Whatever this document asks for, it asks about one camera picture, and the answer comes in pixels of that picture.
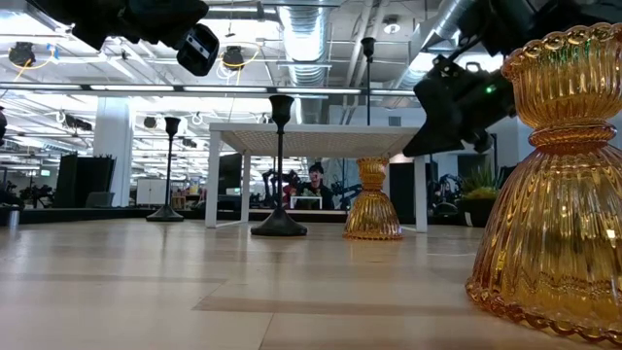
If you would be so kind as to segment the small white stand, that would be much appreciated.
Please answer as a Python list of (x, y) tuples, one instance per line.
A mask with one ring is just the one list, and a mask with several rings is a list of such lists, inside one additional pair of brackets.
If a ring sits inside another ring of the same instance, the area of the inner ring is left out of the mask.
[(290, 200), (292, 209), (322, 210), (323, 199), (320, 196), (293, 195)]

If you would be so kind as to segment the black plant pot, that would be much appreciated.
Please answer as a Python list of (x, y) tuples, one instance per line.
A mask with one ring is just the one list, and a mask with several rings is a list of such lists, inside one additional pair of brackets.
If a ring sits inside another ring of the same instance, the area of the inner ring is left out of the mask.
[(469, 227), (484, 228), (492, 212), (495, 200), (493, 198), (464, 199), (461, 210)]

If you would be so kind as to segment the white building pillar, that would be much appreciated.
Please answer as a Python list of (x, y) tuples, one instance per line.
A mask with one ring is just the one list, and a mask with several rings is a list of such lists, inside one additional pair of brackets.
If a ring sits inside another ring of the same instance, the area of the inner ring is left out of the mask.
[(110, 192), (113, 207), (129, 205), (135, 112), (128, 97), (99, 97), (93, 154), (115, 161)]

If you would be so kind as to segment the person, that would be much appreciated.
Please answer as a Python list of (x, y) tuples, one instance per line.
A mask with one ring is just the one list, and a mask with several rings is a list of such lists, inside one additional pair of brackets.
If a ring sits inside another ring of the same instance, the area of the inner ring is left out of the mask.
[(322, 210), (333, 210), (333, 192), (324, 184), (324, 168), (315, 162), (308, 170), (309, 181), (301, 183), (295, 195), (320, 196), (323, 199)]

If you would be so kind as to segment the white cabinet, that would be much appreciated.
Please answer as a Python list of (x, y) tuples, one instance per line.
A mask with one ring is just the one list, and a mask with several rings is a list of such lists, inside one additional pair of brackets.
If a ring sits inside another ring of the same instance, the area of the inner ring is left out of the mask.
[(137, 205), (163, 205), (167, 182), (161, 179), (139, 179), (136, 188)]

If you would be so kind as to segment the black monitor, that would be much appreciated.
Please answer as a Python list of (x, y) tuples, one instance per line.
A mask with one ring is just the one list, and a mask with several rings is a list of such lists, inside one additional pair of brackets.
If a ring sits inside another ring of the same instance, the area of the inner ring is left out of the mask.
[(243, 156), (239, 153), (221, 156), (219, 161), (219, 194), (229, 189), (239, 189), (242, 178)]

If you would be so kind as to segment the long ceiling light strip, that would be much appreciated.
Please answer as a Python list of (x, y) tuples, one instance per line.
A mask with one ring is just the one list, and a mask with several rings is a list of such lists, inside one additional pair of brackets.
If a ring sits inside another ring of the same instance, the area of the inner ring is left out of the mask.
[(183, 85), (76, 85), (52, 83), (0, 82), (0, 89), (31, 91), (62, 91), (67, 93), (125, 93), (128, 95), (173, 95), (173, 94), (266, 94), (285, 93), (294, 95), (364, 95), (411, 97), (414, 92), (407, 89), (351, 88), (351, 87), (261, 87), (261, 86), (183, 86)]

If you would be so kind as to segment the black partition panels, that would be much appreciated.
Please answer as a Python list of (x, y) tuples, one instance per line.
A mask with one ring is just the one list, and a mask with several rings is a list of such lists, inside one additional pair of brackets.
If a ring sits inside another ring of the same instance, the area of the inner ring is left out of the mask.
[(60, 159), (53, 208), (108, 208), (116, 161), (110, 156)]

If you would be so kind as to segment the green succulent plant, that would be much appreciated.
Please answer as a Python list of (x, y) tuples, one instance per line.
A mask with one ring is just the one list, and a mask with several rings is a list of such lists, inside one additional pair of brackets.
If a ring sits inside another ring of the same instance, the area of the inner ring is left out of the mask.
[(462, 180), (463, 199), (496, 199), (501, 179), (490, 167), (478, 167)]

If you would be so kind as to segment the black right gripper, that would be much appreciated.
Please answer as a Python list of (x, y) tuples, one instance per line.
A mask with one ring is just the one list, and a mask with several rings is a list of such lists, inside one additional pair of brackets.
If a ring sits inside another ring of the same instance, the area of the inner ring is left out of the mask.
[(478, 154), (490, 150), (487, 128), (516, 115), (512, 84), (501, 70), (486, 71), (477, 62), (462, 67), (439, 55), (428, 79), (414, 88), (426, 120), (402, 152), (418, 157), (463, 150), (466, 141)]

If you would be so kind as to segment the amber glass candle holder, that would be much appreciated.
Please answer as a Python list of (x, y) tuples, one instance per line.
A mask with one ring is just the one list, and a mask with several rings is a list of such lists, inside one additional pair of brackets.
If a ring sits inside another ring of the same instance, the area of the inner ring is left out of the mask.
[(550, 33), (501, 71), (533, 151), (501, 188), (466, 292), (499, 317), (622, 348), (622, 23)]
[(383, 191), (389, 160), (386, 157), (362, 157), (357, 160), (362, 191), (349, 211), (343, 237), (360, 240), (400, 240), (397, 212)]

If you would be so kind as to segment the white perforated riser table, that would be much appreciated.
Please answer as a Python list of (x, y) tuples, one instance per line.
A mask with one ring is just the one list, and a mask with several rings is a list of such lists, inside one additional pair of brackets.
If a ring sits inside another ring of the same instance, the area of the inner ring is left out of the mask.
[[(401, 153), (417, 127), (341, 124), (287, 124), (284, 156), (307, 158), (392, 158)], [(242, 155), (242, 209), (239, 222), (249, 222), (251, 158), (278, 155), (277, 127), (273, 123), (212, 122), (209, 125), (209, 157), (205, 226), (221, 228), (217, 220), (221, 146)]]

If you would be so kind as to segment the black metal candlestick holder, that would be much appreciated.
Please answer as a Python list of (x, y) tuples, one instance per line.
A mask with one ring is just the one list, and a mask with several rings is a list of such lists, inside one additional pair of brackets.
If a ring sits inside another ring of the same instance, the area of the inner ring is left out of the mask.
[(270, 237), (298, 237), (307, 234), (307, 228), (294, 221), (283, 208), (283, 157), (284, 128), (291, 118), (294, 99), (283, 94), (269, 97), (272, 107), (272, 120), (277, 127), (277, 175), (276, 201), (272, 213), (259, 225), (251, 228), (251, 234)]
[(168, 136), (168, 152), (167, 152), (167, 169), (165, 184), (165, 200), (164, 204), (153, 214), (149, 215), (146, 220), (148, 222), (182, 222), (184, 217), (178, 214), (171, 206), (171, 165), (172, 165), (172, 149), (175, 135), (178, 133), (180, 119), (174, 117), (165, 117), (165, 131)]
[(375, 50), (376, 40), (373, 37), (365, 37), (361, 40), (363, 54), (366, 60), (366, 125), (371, 125), (371, 64)]

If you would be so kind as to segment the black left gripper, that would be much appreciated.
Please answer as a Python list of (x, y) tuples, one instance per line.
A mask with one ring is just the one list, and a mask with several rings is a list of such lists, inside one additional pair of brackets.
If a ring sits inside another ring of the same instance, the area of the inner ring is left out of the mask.
[(128, 32), (150, 43), (176, 48), (208, 11), (202, 0), (26, 0), (48, 17), (72, 25), (72, 34), (96, 50), (121, 35), (118, 14)]

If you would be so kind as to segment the black aluminium table frame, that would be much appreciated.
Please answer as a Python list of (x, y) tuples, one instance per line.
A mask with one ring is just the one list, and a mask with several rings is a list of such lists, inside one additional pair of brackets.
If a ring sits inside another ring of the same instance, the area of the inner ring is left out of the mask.
[[(52, 208), (25, 209), (20, 213), (21, 225), (48, 224), (78, 221), (145, 219), (156, 210), (147, 208)], [(263, 221), (272, 212), (269, 209), (252, 209), (249, 220)], [(194, 210), (178, 211), (187, 220), (204, 220), (204, 212)], [(288, 211), (292, 219), (301, 223), (345, 223), (347, 214), (342, 211)], [(218, 211), (217, 221), (241, 221), (241, 212)]]

